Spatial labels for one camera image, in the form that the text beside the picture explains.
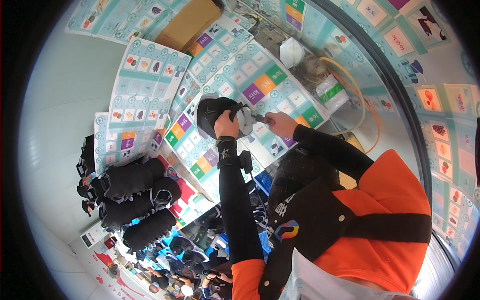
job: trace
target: black strap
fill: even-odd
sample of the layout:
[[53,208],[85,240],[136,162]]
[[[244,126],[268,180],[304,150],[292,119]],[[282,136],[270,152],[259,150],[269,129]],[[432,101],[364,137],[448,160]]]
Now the black strap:
[[368,240],[429,243],[432,217],[424,214],[369,214],[356,217],[342,236]]

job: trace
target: orange label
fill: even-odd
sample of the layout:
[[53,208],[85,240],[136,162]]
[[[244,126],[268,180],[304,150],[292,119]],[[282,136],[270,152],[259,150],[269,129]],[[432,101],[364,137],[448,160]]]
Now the orange label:
[[303,17],[303,14],[301,12],[297,11],[296,9],[294,9],[293,7],[291,7],[288,4],[285,4],[285,11],[289,15],[291,15],[295,20],[297,20],[301,23],[301,19]]
[[175,125],[173,125],[173,127],[172,127],[172,133],[179,140],[183,136],[185,131],[183,131],[183,129],[180,127],[180,125],[178,123],[175,123]]
[[258,87],[260,91],[262,91],[264,95],[267,95],[275,88],[275,84],[273,83],[273,81],[270,80],[270,78],[268,78],[268,76],[265,74],[262,74],[262,76],[258,77],[258,79],[255,80],[253,83]]
[[298,118],[296,118],[295,122],[297,122],[298,124],[303,125],[305,127],[311,128],[310,125],[307,123],[307,121],[302,116],[299,116]]
[[122,140],[126,140],[126,139],[132,139],[135,137],[135,131],[130,131],[130,132],[124,132],[122,133],[121,135],[121,139]]
[[200,169],[202,169],[205,174],[212,168],[212,166],[203,156],[199,160],[197,160],[197,165],[200,167]]
[[193,43],[193,45],[190,47],[190,49],[188,49],[188,51],[190,51],[190,53],[195,57],[197,56],[204,48],[202,46],[200,46],[199,43],[195,42]]

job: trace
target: logo on shirt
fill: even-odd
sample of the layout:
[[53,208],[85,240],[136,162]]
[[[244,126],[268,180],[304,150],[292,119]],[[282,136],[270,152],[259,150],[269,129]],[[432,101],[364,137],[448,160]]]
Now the logo on shirt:
[[297,221],[290,220],[287,223],[283,223],[282,225],[278,226],[278,228],[275,230],[275,236],[280,240],[280,242],[284,239],[291,239],[297,235],[299,228],[300,226]]

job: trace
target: black neoprene garment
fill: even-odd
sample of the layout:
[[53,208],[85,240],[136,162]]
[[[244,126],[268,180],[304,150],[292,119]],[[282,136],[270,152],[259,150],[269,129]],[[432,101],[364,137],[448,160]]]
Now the black neoprene garment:
[[[351,176],[357,183],[373,164],[368,156],[344,140],[303,125],[296,127],[293,140],[312,154],[323,157],[331,166]],[[222,142],[217,147],[220,159],[222,153],[229,157],[237,156],[236,142]],[[239,164],[220,168],[219,189],[232,264],[249,259],[263,259],[262,245]]]

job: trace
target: green label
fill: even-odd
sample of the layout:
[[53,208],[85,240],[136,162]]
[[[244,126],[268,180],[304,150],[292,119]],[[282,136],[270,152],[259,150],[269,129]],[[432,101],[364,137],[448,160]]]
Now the green label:
[[343,90],[343,87],[340,85],[340,83],[336,83],[331,89],[329,89],[325,94],[320,96],[320,100],[323,103],[326,103],[328,100],[332,99],[333,96],[338,94],[341,90]]
[[168,143],[173,147],[175,146],[175,144],[178,142],[178,139],[177,137],[173,134],[173,132],[170,130],[166,137],[165,137],[168,141]]
[[205,173],[200,169],[200,167],[197,164],[194,164],[193,167],[190,168],[190,171],[195,175],[197,179],[202,178]]
[[303,13],[303,9],[305,8],[305,2],[302,0],[285,0],[285,3],[301,13]]
[[268,78],[272,80],[275,86],[279,85],[288,77],[288,75],[286,75],[285,72],[283,72],[282,69],[277,65],[274,65],[273,67],[268,69],[268,71],[265,72],[265,75],[267,75]]
[[312,128],[317,127],[318,125],[320,125],[320,123],[324,121],[322,116],[320,116],[318,111],[313,106],[307,109],[304,113],[302,113],[301,116],[305,119],[305,121],[307,121],[307,123]]

